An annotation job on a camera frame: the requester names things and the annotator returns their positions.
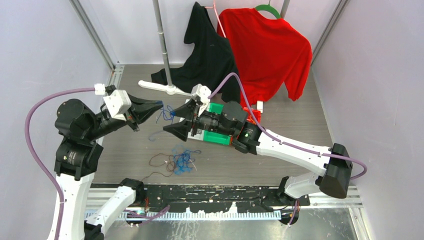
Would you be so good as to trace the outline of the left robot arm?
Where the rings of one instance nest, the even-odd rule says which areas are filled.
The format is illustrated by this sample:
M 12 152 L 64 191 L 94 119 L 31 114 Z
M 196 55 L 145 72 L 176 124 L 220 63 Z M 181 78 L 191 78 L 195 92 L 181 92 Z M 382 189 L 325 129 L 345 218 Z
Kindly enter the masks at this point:
M 144 183 L 125 178 L 111 198 L 91 216 L 85 215 L 88 193 L 103 147 L 102 138 L 125 126 L 134 131 L 163 107 L 157 100 L 146 100 L 115 91 L 109 103 L 94 113 L 81 100 L 65 101 L 57 110 L 55 127 L 63 139 L 55 154 L 54 171 L 63 197 L 56 199 L 55 216 L 61 217 L 59 230 L 53 229 L 49 239 L 102 240 L 113 222 L 133 205 L 146 200 Z

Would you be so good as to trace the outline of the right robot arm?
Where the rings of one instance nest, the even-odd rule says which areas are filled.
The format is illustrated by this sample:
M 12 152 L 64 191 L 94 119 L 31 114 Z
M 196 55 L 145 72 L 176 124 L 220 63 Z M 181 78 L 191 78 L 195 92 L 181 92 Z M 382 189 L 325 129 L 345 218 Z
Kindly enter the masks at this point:
M 248 122 L 248 113 L 234 101 L 224 104 L 220 114 L 200 112 L 199 101 L 193 99 L 174 112 L 183 120 L 163 130 L 184 142 L 197 130 L 218 133 L 230 136 L 230 144 L 241 153 L 273 157 L 308 169 L 309 173 L 282 178 L 277 198 L 283 205 L 318 192 L 337 199 L 347 197 L 353 164 L 342 144 L 316 146 L 262 130 Z

